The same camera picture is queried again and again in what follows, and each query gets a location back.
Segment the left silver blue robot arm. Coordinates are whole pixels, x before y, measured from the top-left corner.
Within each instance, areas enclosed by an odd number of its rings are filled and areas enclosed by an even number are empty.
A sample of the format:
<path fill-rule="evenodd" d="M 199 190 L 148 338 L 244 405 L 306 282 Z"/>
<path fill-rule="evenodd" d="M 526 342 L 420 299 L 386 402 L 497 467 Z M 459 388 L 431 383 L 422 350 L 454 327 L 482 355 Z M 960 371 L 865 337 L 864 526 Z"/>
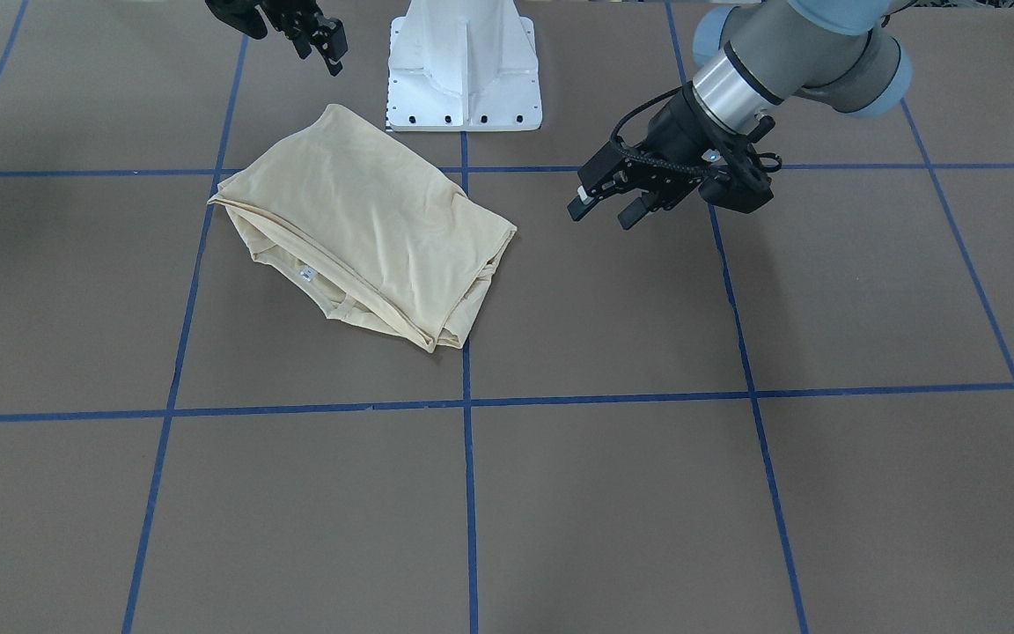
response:
<path fill-rule="evenodd" d="M 909 53 L 885 31 L 900 1 L 766 1 L 713 9 L 697 24 L 687 83 L 643 103 L 652 111 L 643 140 L 622 126 L 578 169 L 569 217 L 636 192 L 619 213 L 630 229 L 691 194 L 717 208 L 750 213 L 772 200 L 771 177 L 783 162 L 757 144 L 789 98 L 876 119 L 906 97 Z"/>

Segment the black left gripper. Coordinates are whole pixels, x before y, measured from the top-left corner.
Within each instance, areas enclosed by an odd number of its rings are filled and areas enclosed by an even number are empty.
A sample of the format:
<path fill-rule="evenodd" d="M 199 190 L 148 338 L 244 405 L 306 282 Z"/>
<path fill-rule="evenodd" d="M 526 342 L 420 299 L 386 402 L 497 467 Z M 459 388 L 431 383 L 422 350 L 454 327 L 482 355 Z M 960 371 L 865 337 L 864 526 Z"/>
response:
<path fill-rule="evenodd" d="M 624 140 L 623 126 L 656 104 L 661 108 L 648 121 L 643 140 Z M 689 193 L 699 191 L 707 168 L 724 164 L 719 153 L 709 148 L 703 129 L 708 119 L 717 123 L 697 97 L 692 81 L 628 113 L 602 148 L 578 170 L 579 192 L 567 204 L 569 217 L 579 222 L 608 198 L 640 189 L 643 192 L 617 214 L 627 232 L 648 214 L 670 209 Z"/>

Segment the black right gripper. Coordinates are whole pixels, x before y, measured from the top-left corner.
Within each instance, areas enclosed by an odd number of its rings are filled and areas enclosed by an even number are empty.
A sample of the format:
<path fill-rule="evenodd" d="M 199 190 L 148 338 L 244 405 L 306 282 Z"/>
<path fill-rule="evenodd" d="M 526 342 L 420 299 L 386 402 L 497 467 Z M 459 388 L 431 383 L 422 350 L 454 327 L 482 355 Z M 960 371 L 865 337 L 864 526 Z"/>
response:
<path fill-rule="evenodd" d="M 206 8 L 234 31 L 261 40 L 271 27 L 292 43 L 298 59 L 313 51 L 321 55 L 327 72 L 337 77 L 349 41 L 338 18 L 323 15 L 317 1 L 205 1 Z"/>

